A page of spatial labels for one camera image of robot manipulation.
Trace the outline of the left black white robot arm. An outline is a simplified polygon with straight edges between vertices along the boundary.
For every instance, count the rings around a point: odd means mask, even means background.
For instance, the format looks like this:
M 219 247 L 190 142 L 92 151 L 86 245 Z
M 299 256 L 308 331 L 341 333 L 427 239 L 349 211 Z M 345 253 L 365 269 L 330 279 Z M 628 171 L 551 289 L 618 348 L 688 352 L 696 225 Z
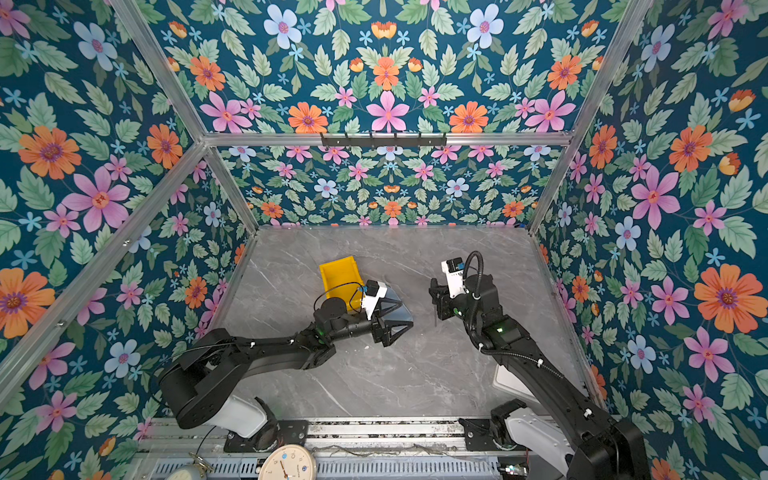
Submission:
M 297 333 L 276 338 L 234 336 L 224 328 L 208 332 L 182 353 L 159 379 L 160 392 L 183 430 L 204 425 L 228 431 L 228 452 L 268 451 L 287 441 L 260 398 L 234 391 L 241 380 L 281 370 L 311 370 L 336 353 L 340 340 L 368 335 L 389 347 L 413 325 L 413 316 L 386 284 L 357 285 L 361 305 L 330 296 L 318 298 L 313 319 Z

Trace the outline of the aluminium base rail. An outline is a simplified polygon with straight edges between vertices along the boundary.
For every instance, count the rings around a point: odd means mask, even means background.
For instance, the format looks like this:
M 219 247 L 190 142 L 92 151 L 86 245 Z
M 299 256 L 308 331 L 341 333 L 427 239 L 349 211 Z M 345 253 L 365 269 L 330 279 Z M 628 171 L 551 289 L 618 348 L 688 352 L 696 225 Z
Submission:
M 510 440 L 495 439 L 490 421 L 479 417 L 318 417 L 279 420 L 266 432 L 264 440 L 251 440 L 218 427 L 183 430 L 171 419 L 160 419 L 152 432 L 138 442 L 137 452 L 158 457 L 191 453 L 209 458 L 257 454 L 285 444 L 299 444 L 332 454 L 420 452 L 459 456 L 517 447 Z

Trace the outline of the black hook rail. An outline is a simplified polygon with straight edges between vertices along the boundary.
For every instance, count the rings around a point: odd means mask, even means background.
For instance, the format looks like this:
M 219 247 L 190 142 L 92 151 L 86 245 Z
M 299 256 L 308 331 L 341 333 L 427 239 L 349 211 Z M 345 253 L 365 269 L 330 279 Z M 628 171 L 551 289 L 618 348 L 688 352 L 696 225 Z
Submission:
M 442 147 L 448 144 L 446 134 L 393 133 L 393 134 L 321 134 L 324 147 Z

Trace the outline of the yellow plastic bin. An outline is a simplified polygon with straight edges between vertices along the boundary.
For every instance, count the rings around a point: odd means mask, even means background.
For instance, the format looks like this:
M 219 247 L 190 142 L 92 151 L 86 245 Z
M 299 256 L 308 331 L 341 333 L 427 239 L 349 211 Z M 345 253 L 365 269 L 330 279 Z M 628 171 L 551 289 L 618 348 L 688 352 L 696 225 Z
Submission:
M 361 310 L 364 282 L 353 256 L 347 256 L 319 266 L 324 293 L 321 299 L 339 298 L 348 311 Z

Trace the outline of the round white clock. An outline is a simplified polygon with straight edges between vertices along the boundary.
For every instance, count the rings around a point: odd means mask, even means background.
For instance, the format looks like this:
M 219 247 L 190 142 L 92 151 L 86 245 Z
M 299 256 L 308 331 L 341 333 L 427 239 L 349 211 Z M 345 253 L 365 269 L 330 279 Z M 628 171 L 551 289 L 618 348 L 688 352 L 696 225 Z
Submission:
M 315 480 L 317 462 L 312 453 L 298 444 L 288 444 L 273 451 L 259 471 L 259 480 Z

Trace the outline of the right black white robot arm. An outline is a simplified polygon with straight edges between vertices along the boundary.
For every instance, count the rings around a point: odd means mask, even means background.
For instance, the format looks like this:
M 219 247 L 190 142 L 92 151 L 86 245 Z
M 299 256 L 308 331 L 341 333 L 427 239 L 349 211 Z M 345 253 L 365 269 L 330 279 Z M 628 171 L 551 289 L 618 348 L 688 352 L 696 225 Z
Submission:
M 433 279 L 429 287 L 437 317 L 461 319 L 478 352 L 511 372 L 550 416 L 543 420 L 523 401 L 509 401 L 491 413 L 496 443 L 526 447 L 567 479 L 650 478 L 640 429 L 615 419 L 577 389 L 504 312 L 480 252 L 445 260 L 441 270 L 445 284 Z

